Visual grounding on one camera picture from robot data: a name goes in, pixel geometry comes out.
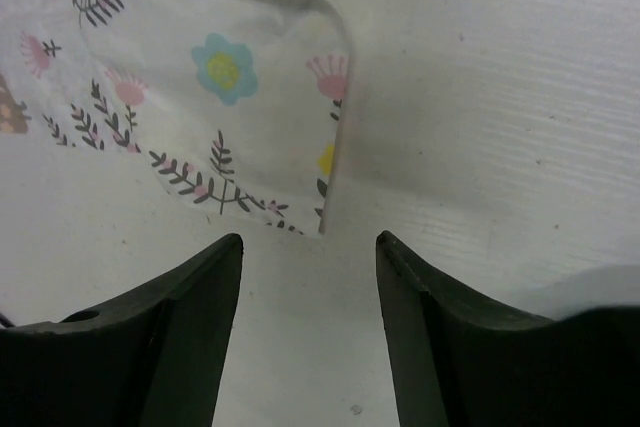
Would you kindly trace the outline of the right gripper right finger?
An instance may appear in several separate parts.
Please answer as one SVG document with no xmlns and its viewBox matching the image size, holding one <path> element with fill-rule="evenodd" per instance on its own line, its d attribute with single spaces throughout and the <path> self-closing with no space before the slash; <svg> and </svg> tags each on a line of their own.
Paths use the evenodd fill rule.
<svg viewBox="0 0 640 427">
<path fill-rule="evenodd" d="M 639 310 L 559 320 L 498 302 L 390 232 L 376 277 L 403 426 L 635 426 Z"/>
</svg>

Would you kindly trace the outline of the floral animal print napkin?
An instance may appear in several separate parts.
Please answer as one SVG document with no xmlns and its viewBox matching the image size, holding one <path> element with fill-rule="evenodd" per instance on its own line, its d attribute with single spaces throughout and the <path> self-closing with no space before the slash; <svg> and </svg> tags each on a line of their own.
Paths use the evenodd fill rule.
<svg viewBox="0 0 640 427">
<path fill-rule="evenodd" d="M 1 0 L 1 130 L 318 235 L 349 54 L 332 0 Z"/>
</svg>

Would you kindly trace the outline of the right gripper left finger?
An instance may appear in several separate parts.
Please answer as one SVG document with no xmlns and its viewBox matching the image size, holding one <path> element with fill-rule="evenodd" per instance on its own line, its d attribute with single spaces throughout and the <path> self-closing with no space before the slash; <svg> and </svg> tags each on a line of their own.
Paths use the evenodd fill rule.
<svg viewBox="0 0 640 427">
<path fill-rule="evenodd" d="M 60 322 L 1 333 L 5 426 L 208 426 L 239 298 L 229 234 Z"/>
</svg>

